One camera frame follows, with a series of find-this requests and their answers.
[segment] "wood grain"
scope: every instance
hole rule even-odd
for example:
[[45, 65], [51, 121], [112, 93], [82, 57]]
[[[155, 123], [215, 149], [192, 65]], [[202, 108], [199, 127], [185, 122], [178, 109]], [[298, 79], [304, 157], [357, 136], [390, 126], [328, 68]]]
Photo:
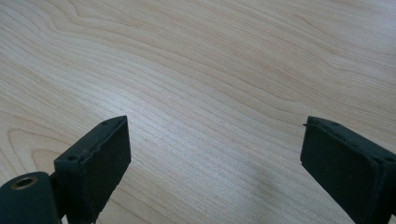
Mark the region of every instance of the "wood grain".
[[0, 184], [127, 115], [133, 160], [100, 223], [352, 223], [301, 166], [302, 124], [396, 153], [395, 9], [2, 0]]

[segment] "wooden table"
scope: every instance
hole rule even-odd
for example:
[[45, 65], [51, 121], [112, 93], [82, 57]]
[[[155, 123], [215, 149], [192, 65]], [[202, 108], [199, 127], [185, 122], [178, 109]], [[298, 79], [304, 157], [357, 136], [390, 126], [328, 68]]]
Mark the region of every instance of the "wooden table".
[[396, 2], [0, 1], [0, 184], [104, 119], [132, 162], [98, 223], [352, 223], [308, 115], [396, 153]]

